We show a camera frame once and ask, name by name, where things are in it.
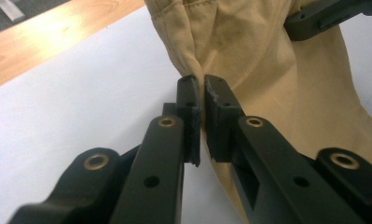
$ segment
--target pinched fabric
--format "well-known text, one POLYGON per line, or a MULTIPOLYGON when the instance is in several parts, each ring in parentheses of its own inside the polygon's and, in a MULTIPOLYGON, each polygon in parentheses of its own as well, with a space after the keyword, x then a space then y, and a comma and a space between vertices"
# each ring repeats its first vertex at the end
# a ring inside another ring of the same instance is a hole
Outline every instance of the pinched fabric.
MULTIPOLYGON (((224 78, 246 115, 268 119, 300 153, 351 150, 372 163, 372 118, 353 87, 338 27, 290 41, 286 17, 310 0, 145 0, 169 57, 182 76, 224 78)), ((244 222, 229 174, 212 165, 244 222)))

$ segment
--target khaki cloth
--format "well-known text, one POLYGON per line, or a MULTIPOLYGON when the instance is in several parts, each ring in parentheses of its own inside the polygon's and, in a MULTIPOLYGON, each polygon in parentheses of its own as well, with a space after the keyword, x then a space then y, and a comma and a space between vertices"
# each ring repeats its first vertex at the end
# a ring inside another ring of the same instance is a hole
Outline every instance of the khaki cloth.
MULTIPOLYGON (((353 87, 339 28, 302 42, 291 42, 283 28, 311 1, 145 1, 182 76, 194 74, 200 85, 205 74, 224 78, 247 115, 268 119, 306 156, 341 147, 372 163, 372 118, 353 87)), ((212 164, 248 222, 229 164, 212 164)))

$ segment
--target white surface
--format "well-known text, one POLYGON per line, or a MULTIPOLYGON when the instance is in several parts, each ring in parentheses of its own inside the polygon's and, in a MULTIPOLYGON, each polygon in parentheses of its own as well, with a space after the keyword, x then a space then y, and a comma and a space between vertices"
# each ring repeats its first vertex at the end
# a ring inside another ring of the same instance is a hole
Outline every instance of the white surface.
MULTIPOLYGON (((144 7, 0 87, 0 223, 44 201, 83 151, 139 145, 178 78, 144 7)), ((241 223, 201 156, 186 165, 182 223, 241 223)))

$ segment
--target mounting hole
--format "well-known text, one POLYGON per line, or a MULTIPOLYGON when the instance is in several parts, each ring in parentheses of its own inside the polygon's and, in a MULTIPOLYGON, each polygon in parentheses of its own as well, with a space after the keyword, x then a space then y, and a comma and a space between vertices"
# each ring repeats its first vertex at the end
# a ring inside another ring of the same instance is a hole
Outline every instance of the mounting hole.
POLYGON ((305 177, 302 176, 294 177, 293 181, 302 188, 307 188, 310 185, 310 182, 305 177))
POLYGON ((84 160, 84 168, 95 171, 104 168, 107 163, 109 163, 109 157, 102 153, 97 153, 84 160))
POLYGON ((155 175, 151 175, 148 178, 145 179, 145 186, 147 188, 154 188, 159 185, 159 178, 155 175))
POLYGON ((330 160, 334 164, 345 169, 357 170, 358 168, 360 168, 360 163, 357 160, 344 153, 333 153, 330 156, 330 160))
POLYGON ((192 106, 196 106, 196 104, 194 102, 187 102, 186 106, 192 107, 192 106))
POLYGON ((174 123, 175 123, 174 119, 168 119, 168 118, 160 119, 158 122, 159 126, 164 127, 164 128, 170 128, 174 125, 174 123))
POLYGON ((262 127, 264 125, 264 122, 261 119, 247 119, 246 123, 249 126, 252 126, 252 127, 255 127, 255 128, 259 128, 259 127, 262 127))

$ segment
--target wooden surface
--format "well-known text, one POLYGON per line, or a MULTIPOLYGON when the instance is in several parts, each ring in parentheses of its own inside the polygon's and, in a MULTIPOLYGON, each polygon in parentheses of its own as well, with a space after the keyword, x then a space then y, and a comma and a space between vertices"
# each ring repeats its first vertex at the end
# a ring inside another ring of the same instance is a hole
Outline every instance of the wooden surface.
POLYGON ((143 5, 143 0, 73 0, 1 32, 0 85, 143 5))

